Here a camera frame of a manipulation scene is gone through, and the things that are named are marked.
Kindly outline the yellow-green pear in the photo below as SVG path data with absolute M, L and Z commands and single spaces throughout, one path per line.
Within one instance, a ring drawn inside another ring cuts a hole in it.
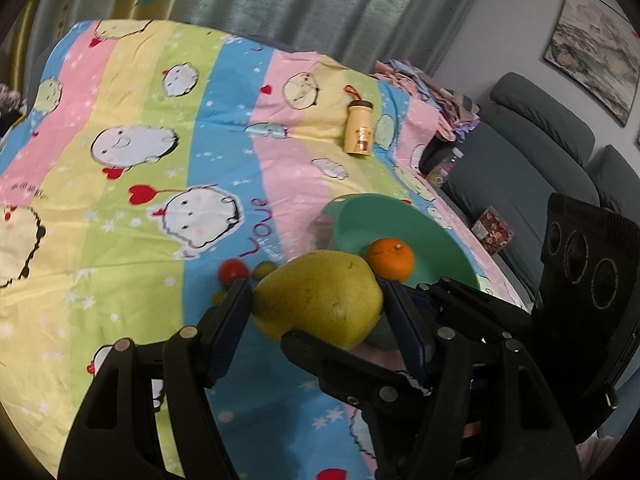
M 303 330 L 337 348 L 361 344 L 378 324 L 383 293 L 363 258 L 316 250 L 263 278 L 254 291 L 253 316 L 274 341 Z

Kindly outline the green olive fruit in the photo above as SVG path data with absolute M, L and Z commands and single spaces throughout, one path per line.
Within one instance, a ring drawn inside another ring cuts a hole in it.
M 214 307 L 221 306 L 224 300 L 226 299 L 226 297 L 227 297 L 227 292 L 225 290 L 218 290 L 218 292 L 215 292 L 213 294 L 212 305 Z
M 277 270 L 278 265 L 270 260 L 263 261 L 258 263 L 257 266 L 254 267 L 252 272 L 252 277 L 255 281 L 260 282 L 274 270 Z

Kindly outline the colourful cartoon bedsheet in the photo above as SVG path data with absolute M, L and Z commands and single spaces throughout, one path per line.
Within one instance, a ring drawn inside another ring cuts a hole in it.
M 372 152 L 343 151 L 351 84 Z M 322 208 L 375 193 L 418 208 L 518 294 L 418 174 L 439 110 L 314 52 L 168 21 L 75 25 L 1 144 L 1 402 L 55 474 L 96 350 L 195 322 L 228 259 L 326 244 Z

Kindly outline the folded clothes pile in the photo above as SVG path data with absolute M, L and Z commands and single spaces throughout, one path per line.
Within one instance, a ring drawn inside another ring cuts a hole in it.
M 480 107 L 471 98 L 461 92 L 446 89 L 407 60 L 391 58 L 384 62 L 376 61 L 372 75 L 409 96 L 436 107 L 440 114 L 436 136 L 440 140 L 463 141 L 480 123 Z

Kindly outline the small yellow bottle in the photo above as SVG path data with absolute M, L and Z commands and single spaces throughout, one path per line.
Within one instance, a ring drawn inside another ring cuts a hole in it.
M 350 96 L 350 102 L 347 105 L 343 151 L 349 155 L 368 156 L 373 144 L 373 104 L 364 100 L 351 84 L 346 84 L 344 91 Z

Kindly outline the grey sofa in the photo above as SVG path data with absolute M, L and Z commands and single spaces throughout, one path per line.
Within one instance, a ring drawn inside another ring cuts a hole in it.
M 444 191 L 465 222 L 494 207 L 513 238 L 497 261 L 535 320 L 538 365 L 576 440 L 618 438 L 639 411 L 639 227 L 587 170 L 591 129 L 510 72 Z

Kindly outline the plastic drink bottle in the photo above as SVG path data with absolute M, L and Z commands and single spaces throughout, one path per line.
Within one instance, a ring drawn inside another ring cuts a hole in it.
M 463 153 L 458 148 L 452 148 L 427 174 L 426 180 L 433 188 L 440 188 L 449 178 L 449 174 Z

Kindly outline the orange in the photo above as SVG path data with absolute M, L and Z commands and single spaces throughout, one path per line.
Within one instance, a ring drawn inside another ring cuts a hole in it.
M 416 256 L 402 240 L 384 237 L 373 242 L 364 255 L 364 260 L 378 278 L 405 282 L 410 278 Z

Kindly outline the red patterned box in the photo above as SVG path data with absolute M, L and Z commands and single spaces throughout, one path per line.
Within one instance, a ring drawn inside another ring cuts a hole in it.
M 510 226 L 494 207 L 486 208 L 472 225 L 472 233 L 489 255 L 498 254 L 513 238 Z

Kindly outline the grey-green curtain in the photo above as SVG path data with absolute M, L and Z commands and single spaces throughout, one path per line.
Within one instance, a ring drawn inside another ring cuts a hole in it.
M 1 0 L 1 79 L 25 91 L 73 24 L 164 18 L 213 27 L 280 49 L 318 51 L 368 70 L 405 58 L 442 62 L 475 0 Z

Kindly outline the clutter pile with cup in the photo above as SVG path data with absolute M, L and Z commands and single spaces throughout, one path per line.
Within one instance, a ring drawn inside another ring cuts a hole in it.
M 0 84 L 0 136 L 4 136 L 26 110 L 26 100 L 21 92 Z

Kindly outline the red tomato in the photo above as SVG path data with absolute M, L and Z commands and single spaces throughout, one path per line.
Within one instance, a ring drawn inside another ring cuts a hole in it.
M 237 280 L 248 280 L 250 270 L 240 259 L 228 259 L 221 263 L 217 272 L 218 280 L 224 289 L 229 289 Z

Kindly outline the framed landscape painting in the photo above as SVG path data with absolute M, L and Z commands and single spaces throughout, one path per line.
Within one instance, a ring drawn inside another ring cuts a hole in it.
M 603 0 L 564 0 L 544 62 L 627 125 L 639 87 L 639 35 L 623 14 Z

